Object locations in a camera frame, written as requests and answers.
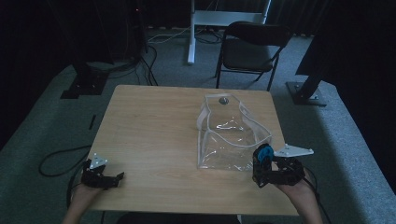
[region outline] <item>cable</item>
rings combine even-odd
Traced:
[[[65,171],[63,171],[63,172],[60,172],[60,173],[58,173],[58,174],[46,174],[46,173],[43,171],[43,169],[42,169],[43,164],[47,161],[47,159],[49,159],[50,157],[55,156],[55,155],[57,155],[57,154],[66,153],[66,152],[71,152],[71,151],[77,151],[77,150],[82,150],[83,148],[86,148],[86,147],[91,147],[91,145],[89,145],[89,146],[84,146],[84,147],[74,147],[74,148],[65,149],[65,150],[59,150],[59,151],[55,151],[55,152],[50,153],[49,155],[45,156],[44,159],[43,159],[43,160],[40,162],[40,164],[38,165],[38,172],[39,172],[41,175],[46,176],[46,177],[56,177],[56,176],[60,176],[60,175],[65,175],[65,174],[67,174],[68,172],[70,172],[71,170],[73,170],[76,166],[78,166],[85,158],[87,158],[89,152],[87,152],[86,154],[84,154],[84,156],[81,157],[81,159],[79,159],[78,162],[76,162],[76,164],[74,164],[72,167],[70,167],[70,168],[68,168],[67,170],[65,170]]]
[[[102,216],[101,216],[101,218],[100,218],[100,223],[101,223],[101,224],[105,223],[105,214],[106,214],[106,211],[103,211],[103,212],[102,212]]]
[[[289,165],[287,165],[285,161],[283,161],[283,160],[281,160],[281,161],[283,162],[283,165],[285,165],[285,167],[287,167],[287,168],[289,168],[290,170],[292,170],[297,176],[299,176],[303,181],[305,181],[305,182],[309,185],[309,187],[311,187],[312,191],[313,191],[314,194],[315,194],[315,197],[317,198],[317,202],[318,202],[318,205],[319,205],[320,209],[322,210],[322,212],[323,212],[324,216],[326,217],[327,221],[329,222],[329,224],[332,224],[332,221],[330,220],[330,217],[329,217],[329,215],[327,214],[326,209],[324,208],[323,204],[320,202],[320,195],[319,195],[319,193],[318,193],[318,191],[317,191],[317,187],[318,187],[317,178],[315,177],[314,173],[313,173],[311,170],[309,170],[309,169],[307,169],[307,168],[305,167],[305,169],[307,169],[307,170],[309,171],[309,173],[313,174],[313,177],[315,178],[315,181],[316,181],[316,183],[317,183],[316,186],[314,186],[314,185],[311,183],[311,181],[309,181],[305,176],[300,175],[300,174],[299,174],[298,172],[296,172],[292,167],[290,167]]]
[[[204,43],[204,44],[220,44],[222,42],[222,35],[216,34],[213,31],[209,31],[209,35],[213,35],[216,38],[216,40],[210,41],[210,40],[206,40],[201,37],[198,37],[198,36],[196,36],[195,39],[201,43]]]
[[[141,64],[141,61],[137,63],[137,65],[131,71],[128,71],[126,74],[119,75],[118,77],[108,77],[107,79],[117,79],[131,75],[133,72],[136,74],[137,67]]]
[[[149,65],[143,57],[142,57],[142,62],[148,68],[148,83],[149,83],[149,85],[153,86],[153,83],[151,82],[151,79],[153,79],[155,85],[158,86],[158,82],[155,79],[154,73],[152,72],[152,66],[154,65],[155,61],[157,60],[157,54],[158,53],[157,53],[157,50],[154,47],[152,47],[152,46],[148,46],[148,47],[154,50],[154,59],[152,60],[151,65]]]
[[[113,73],[113,72],[124,72],[131,70],[131,68],[136,67],[136,61],[135,60],[128,60],[125,64],[111,67],[111,68],[98,68],[90,65],[90,68],[93,72],[99,72],[99,73]]]
[[[72,189],[75,188],[77,185],[73,186],[74,181],[76,179],[77,172],[79,169],[82,168],[84,163],[82,163],[80,166],[78,166],[73,173],[73,175],[69,179],[69,183],[67,184],[67,190],[66,190],[66,208],[70,207],[70,203],[72,202]]]
[[[146,68],[143,67],[143,70],[145,71],[145,73],[143,74],[143,77],[145,78],[146,83],[149,84],[149,80],[148,80],[148,78],[146,77]]]
[[[140,85],[140,77],[139,77],[139,74],[137,74],[137,69],[134,70],[134,74],[137,77],[137,85]]]
[[[175,37],[178,36],[178,35],[182,35],[184,32],[188,31],[189,29],[190,29],[190,26],[187,27],[186,29],[182,30],[180,33],[175,34],[175,35],[155,35],[154,37],[152,37],[152,38],[150,38],[150,39],[148,40],[148,43],[149,43],[149,44],[163,44],[163,43],[165,43],[165,42],[167,42],[167,41],[169,41],[169,40],[175,38]],[[153,39],[155,39],[155,38],[157,38],[157,37],[160,37],[160,36],[170,36],[170,37],[167,38],[167,39],[165,39],[164,41],[150,42],[151,40],[153,40]]]

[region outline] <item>blue gripper part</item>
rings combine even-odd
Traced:
[[[258,155],[258,159],[260,162],[263,162],[265,157],[270,157],[270,160],[273,160],[274,157],[274,150],[272,149],[272,147],[270,146],[266,146],[264,148],[262,148],[262,150],[260,150],[259,155]]]

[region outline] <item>gray carpet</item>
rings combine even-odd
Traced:
[[[350,117],[336,88],[321,82],[319,90],[326,107],[295,105],[286,82],[305,81],[295,76],[310,39],[294,37],[281,53],[271,89],[285,141],[308,147],[315,154],[301,158],[318,178],[321,202],[332,223],[396,223],[396,198],[373,159],[359,129]],[[161,86],[214,88],[213,78],[219,45],[197,43],[195,64],[187,65],[189,41],[173,38],[151,44],[158,57],[153,74]],[[154,58],[149,49],[148,63]],[[93,63],[102,69],[108,65]],[[44,177],[37,167],[51,152],[90,145],[105,114],[114,88],[119,84],[147,85],[146,70],[112,73],[102,95],[80,96],[61,100],[76,73],[69,66],[52,80],[29,116],[0,151],[0,223],[60,223],[65,213],[65,191],[73,172],[58,177]],[[265,90],[268,76],[253,82],[252,75],[227,74],[224,89]],[[64,153],[45,163],[43,169],[55,174],[70,167],[87,149]],[[115,223],[123,212],[107,212],[105,223]],[[88,212],[82,223],[100,223],[100,211]],[[243,223],[260,221],[301,223],[298,217],[243,216]]]

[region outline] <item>tabletop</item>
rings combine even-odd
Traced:
[[[273,185],[259,189],[251,172],[197,168],[196,120],[205,95],[215,93],[236,96],[271,131],[273,148],[284,146],[268,91],[120,85],[89,158],[97,153],[108,160],[104,175],[125,177],[92,209],[297,216],[286,195]]]

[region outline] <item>robotic arm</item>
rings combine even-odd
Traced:
[[[288,145],[274,151],[268,144],[263,144],[253,153],[253,181],[259,188],[268,183],[294,186],[305,177],[303,165],[294,157],[313,153],[312,149]],[[272,169],[272,162],[278,170]]]
[[[91,160],[86,160],[83,164],[81,182],[91,188],[109,189],[119,186],[120,180],[123,179],[124,172],[117,176],[104,176],[107,160],[94,154]]]

